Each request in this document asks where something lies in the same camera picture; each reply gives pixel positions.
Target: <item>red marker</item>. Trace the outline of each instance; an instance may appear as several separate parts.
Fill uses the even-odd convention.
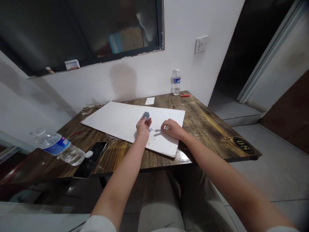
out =
[[[70,135],[68,138],[71,138],[72,136],[77,135],[77,134],[80,134],[80,133],[82,133],[82,132],[83,132],[82,130],[79,131],[79,132],[76,132],[75,134]]]

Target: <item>power socket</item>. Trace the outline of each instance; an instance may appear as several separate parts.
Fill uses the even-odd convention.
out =
[[[195,53],[199,53],[199,52],[204,52],[204,51],[206,51],[206,43],[207,43],[207,40],[208,40],[208,35],[196,39],[196,43],[195,43]]]

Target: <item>smartphone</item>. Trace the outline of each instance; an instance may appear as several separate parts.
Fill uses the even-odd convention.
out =
[[[90,177],[91,171],[96,165],[97,161],[101,157],[103,151],[105,150],[107,142],[96,142],[93,147],[90,149],[93,152],[93,155],[89,158],[85,158],[80,166],[77,168],[74,173],[74,178],[88,179]]]

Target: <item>wood grain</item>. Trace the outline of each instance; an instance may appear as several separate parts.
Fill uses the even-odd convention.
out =
[[[183,94],[190,94],[191,96],[181,98],[180,95]],[[234,143],[233,138],[242,137],[190,92],[182,91],[180,95],[164,94],[155,96],[154,105],[148,106],[185,110],[184,130],[228,162],[254,160],[261,156],[261,153],[255,148],[253,148],[254,152],[252,154],[248,154],[240,149]],[[142,106],[145,105],[145,102],[146,98],[141,98],[124,101],[123,103]],[[81,124],[80,121],[87,116],[82,116],[81,113],[77,114],[58,133],[68,138],[73,145],[85,152],[90,150],[96,142],[107,141],[108,146],[94,168],[92,176],[103,176],[112,173],[130,149],[131,143],[110,138],[101,131]],[[82,131],[82,133],[69,137],[79,131]],[[196,165],[191,152],[181,141],[174,159],[145,149],[141,171],[173,168],[178,165]],[[72,177],[76,169],[77,167],[70,166],[62,160],[56,159],[56,157],[40,149],[36,149],[34,153],[29,155],[10,183],[39,183],[41,181]]]

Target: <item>bottle cap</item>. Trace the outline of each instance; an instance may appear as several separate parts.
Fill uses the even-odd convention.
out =
[[[93,151],[88,151],[85,156],[86,158],[90,158],[92,155],[93,155]]]

